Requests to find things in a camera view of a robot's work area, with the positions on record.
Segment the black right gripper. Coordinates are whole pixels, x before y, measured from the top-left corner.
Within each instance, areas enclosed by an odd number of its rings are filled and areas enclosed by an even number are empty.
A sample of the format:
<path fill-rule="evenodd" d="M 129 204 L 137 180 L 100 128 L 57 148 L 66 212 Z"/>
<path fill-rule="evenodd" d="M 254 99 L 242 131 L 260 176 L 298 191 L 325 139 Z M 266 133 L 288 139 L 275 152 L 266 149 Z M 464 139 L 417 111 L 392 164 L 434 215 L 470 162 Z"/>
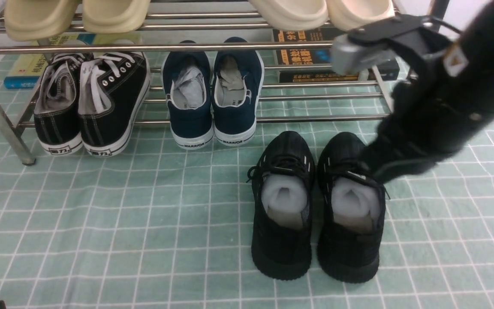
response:
<path fill-rule="evenodd" d="M 456 155 L 478 131 L 479 115 L 445 98 L 444 85 L 396 86 L 395 110 L 358 157 L 361 170 L 380 183 L 419 175 Z"/>

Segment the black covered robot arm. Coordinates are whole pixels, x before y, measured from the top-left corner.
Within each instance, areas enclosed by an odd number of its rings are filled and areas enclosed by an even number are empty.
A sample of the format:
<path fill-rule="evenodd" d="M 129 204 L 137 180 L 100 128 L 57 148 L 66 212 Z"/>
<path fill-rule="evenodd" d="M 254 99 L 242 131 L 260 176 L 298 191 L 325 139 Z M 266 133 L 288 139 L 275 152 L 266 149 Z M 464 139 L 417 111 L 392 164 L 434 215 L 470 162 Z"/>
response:
<path fill-rule="evenodd" d="M 418 77 L 395 86 L 394 111 L 359 155 L 361 167 L 382 183 L 430 170 L 494 121 L 494 0 L 455 42 L 432 39 L 427 55 L 407 41 L 385 42 Z"/>

